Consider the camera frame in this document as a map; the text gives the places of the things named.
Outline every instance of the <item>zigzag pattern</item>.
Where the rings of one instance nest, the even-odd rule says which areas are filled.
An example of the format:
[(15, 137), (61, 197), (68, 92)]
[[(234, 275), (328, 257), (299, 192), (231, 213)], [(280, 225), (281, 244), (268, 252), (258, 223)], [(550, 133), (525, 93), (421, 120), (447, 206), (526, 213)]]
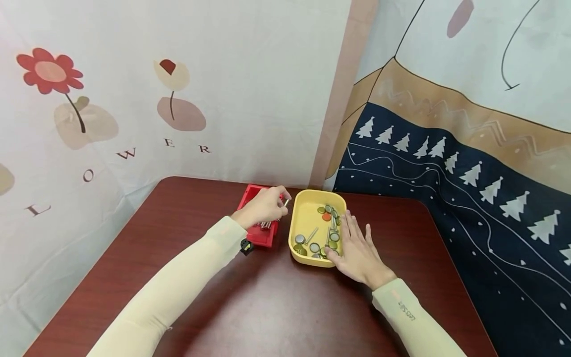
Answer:
[(470, 124), (470, 119), (468, 117), (468, 113), (466, 112), (466, 110), (464, 109), (450, 110), (448, 108), (448, 104), (443, 99), (441, 99), (434, 105), (431, 104), (429, 99), (423, 99), (419, 103), (415, 103), (412, 94), (408, 90), (395, 93), (393, 81), (391, 79), (386, 79), (382, 81), (381, 84), (377, 85), (376, 87), (377, 88), (375, 90), (378, 95), (380, 96), (386, 95), (387, 98), (393, 103), (395, 102), (403, 103), (402, 99), (404, 97), (405, 98), (404, 102), (409, 102), (410, 104), (412, 104), (411, 107), (413, 108), (414, 111), (422, 112), (426, 111), (426, 109), (428, 108), (428, 111), (426, 111), (427, 115), (434, 113), (436, 114), (444, 113), (450, 117), (452, 122), (456, 121), (462, 122), (471, 135), (473, 135), (477, 131), (482, 131), (482, 130), (488, 133), (492, 133), (493, 134), (492, 137), (494, 137), (494, 140), (496, 141), (497, 145), (500, 147), (510, 146), (512, 144), (522, 142), (525, 143), (525, 146), (527, 147), (530, 156), (532, 154), (537, 157), (544, 155), (563, 154), (568, 159), (571, 159), (571, 147), (569, 147), (568, 145), (554, 147), (545, 151), (539, 151), (537, 149), (536, 141), (534, 137), (531, 135), (519, 135), (517, 137), (507, 139), (498, 121), (490, 121), (490, 122), (485, 122), (484, 124), (479, 126), (472, 126)]

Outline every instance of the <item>red box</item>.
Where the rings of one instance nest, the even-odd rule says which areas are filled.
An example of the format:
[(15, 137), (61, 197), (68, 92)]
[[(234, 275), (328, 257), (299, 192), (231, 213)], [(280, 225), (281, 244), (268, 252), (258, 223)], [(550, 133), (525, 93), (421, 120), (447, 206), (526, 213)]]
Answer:
[[(248, 187), (246, 187), (244, 195), (242, 196), (242, 200), (240, 201), (238, 209), (240, 210), (254, 197), (256, 197), (258, 192), (260, 192), (260, 190), (262, 190), (263, 188), (267, 187), (257, 186), (255, 184), (249, 184)], [(253, 226), (248, 229), (248, 235), (246, 236), (246, 239), (252, 242), (252, 244), (255, 246), (271, 247), (277, 230), (278, 230), (277, 221), (273, 221), (272, 224), (270, 225), (270, 229), (266, 230), (262, 230), (259, 226)]]

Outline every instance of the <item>yellow plastic container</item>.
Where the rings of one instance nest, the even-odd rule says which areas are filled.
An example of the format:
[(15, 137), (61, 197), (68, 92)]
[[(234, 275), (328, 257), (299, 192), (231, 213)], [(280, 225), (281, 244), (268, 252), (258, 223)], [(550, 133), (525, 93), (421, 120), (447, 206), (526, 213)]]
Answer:
[[(311, 239), (311, 243), (317, 243), (320, 247), (324, 247), (327, 241), (327, 232), (331, 225), (331, 222), (326, 222), (322, 218), (322, 214), (317, 211), (319, 207), (325, 207), (329, 205), (337, 211), (339, 215), (342, 215), (347, 210), (347, 204), (345, 200), (340, 195), (327, 191), (317, 191), (317, 190), (303, 190), (297, 194), (295, 198), (295, 203), (293, 204), (293, 213), (291, 217), (291, 225), (289, 226), (289, 237), (288, 244), (289, 250), (293, 258), (301, 263), (307, 265), (313, 265), (322, 268), (331, 268), (335, 265), (327, 258), (312, 258), (313, 254), (309, 250), (309, 245), (304, 248), (307, 250), (308, 255), (304, 256), (297, 253), (293, 246), (295, 243), (295, 236), (298, 234), (303, 234), (306, 240), (311, 235), (311, 232), (317, 227), (317, 232)], [(341, 235), (341, 229), (338, 226), (339, 235)], [(337, 251), (339, 254), (343, 254), (341, 250), (341, 240), (339, 240)]]

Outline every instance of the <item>white christmas tree pattern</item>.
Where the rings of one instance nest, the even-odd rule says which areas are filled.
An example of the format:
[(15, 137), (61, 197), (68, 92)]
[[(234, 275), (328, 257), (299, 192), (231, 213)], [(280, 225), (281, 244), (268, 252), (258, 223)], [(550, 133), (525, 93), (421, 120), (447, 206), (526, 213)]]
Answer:
[(417, 159), (420, 159), (423, 156), (427, 155), (427, 150), (428, 150), (428, 138), (424, 141), (423, 145), (420, 147), (420, 149), (416, 152), (415, 156)]
[(379, 134), (379, 136), (375, 139), (379, 142), (379, 145), (381, 145), (382, 143), (390, 144), (392, 129), (394, 127), (395, 127), (394, 125), (391, 125), (390, 128), (386, 129), (381, 134)]
[(543, 220), (534, 223), (535, 226), (528, 227), (532, 234), (532, 239), (541, 239), (545, 244), (549, 244), (549, 235), (555, 234), (555, 226), (557, 225), (557, 215), (560, 214), (560, 210), (553, 211), (552, 215), (548, 215)]
[(524, 212), (524, 206), (528, 202), (528, 195), (529, 191), (525, 191), (523, 195), (501, 205), (500, 208), (504, 211), (504, 217), (511, 216), (516, 221), (521, 222), (520, 213)]
[(486, 187), (483, 191), (480, 191), (482, 201), (488, 201), (489, 203), (494, 204), (494, 197), (498, 196), (498, 190), (501, 188), (501, 181), (503, 179), (504, 178), (500, 176), (497, 181)]
[(368, 122), (365, 123), (365, 125), (363, 125), (361, 127), (361, 129), (359, 129), (359, 131), (356, 133), (359, 136), (359, 139), (362, 139), (363, 137), (367, 137), (370, 138), (371, 137), (371, 131), (373, 131), (373, 119), (375, 117), (371, 117), (370, 120)]
[(559, 251), (559, 253), (563, 254), (563, 256), (567, 258), (563, 260), (563, 262), (571, 266), (571, 244), (569, 245), (569, 249), (562, 249)]
[(478, 164), (472, 167), (470, 170), (466, 171), (464, 176), (461, 176), (460, 179), (464, 180), (464, 184), (471, 184), (472, 186), (476, 187), (476, 180), (480, 177), (480, 171), (482, 161), (478, 161)]
[(410, 133), (407, 133), (407, 136), (403, 137), (393, 145), (396, 148), (396, 151), (404, 151), (405, 153), (408, 153), (408, 142), (410, 141), (408, 138), (409, 135)]
[(454, 169), (456, 168), (456, 161), (458, 161), (458, 151), (454, 155), (446, 159), (446, 161), (444, 162), (446, 170), (451, 174), (454, 173)]
[(442, 154), (444, 153), (444, 143), (446, 141), (446, 137), (442, 137), (439, 142), (434, 145), (432, 150), (428, 153), (431, 157), (443, 157)]

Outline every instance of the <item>beige arm sleeve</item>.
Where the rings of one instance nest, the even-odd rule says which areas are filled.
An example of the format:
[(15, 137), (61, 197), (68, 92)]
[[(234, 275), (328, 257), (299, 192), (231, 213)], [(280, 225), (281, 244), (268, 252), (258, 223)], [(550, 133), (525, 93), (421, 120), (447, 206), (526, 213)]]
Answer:
[(168, 262), (109, 325), (88, 357), (152, 357), (206, 283), (239, 252), (246, 231), (230, 217)]
[(373, 305), (398, 333), (411, 357), (466, 357), (401, 279), (375, 290)]

